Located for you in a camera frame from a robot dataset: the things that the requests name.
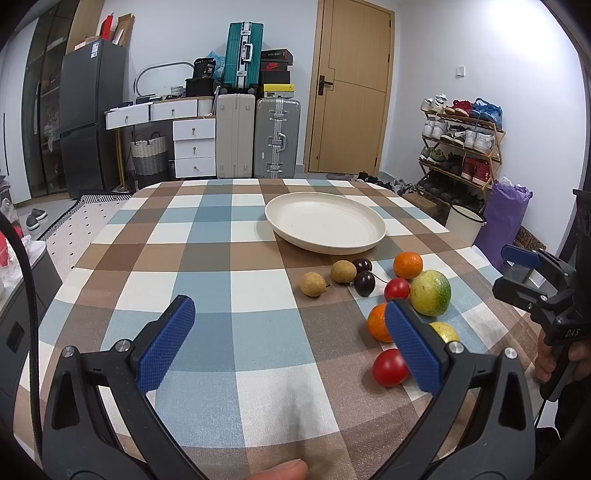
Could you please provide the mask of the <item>person's right hand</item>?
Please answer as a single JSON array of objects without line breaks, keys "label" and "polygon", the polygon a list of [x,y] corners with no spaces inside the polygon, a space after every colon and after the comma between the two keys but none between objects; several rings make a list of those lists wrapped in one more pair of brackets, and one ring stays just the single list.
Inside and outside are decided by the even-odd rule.
[{"label": "person's right hand", "polygon": [[[550,380],[556,369],[556,359],[553,349],[545,343],[546,335],[543,330],[538,337],[538,356],[535,360],[535,374],[540,382]],[[569,350],[569,359],[576,363],[570,382],[580,381],[591,372],[591,342],[589,340],[573,343]]]}]

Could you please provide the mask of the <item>person's left hand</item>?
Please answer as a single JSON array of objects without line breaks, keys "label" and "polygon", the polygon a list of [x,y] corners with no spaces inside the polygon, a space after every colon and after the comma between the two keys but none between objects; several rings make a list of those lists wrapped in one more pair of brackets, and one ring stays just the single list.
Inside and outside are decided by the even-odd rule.
[{"label": "person's left hand", "polygon": [[276,465],[262,472],[251,474],[245,480],[304,480],[308,475],[308,464],[294,459]]}]

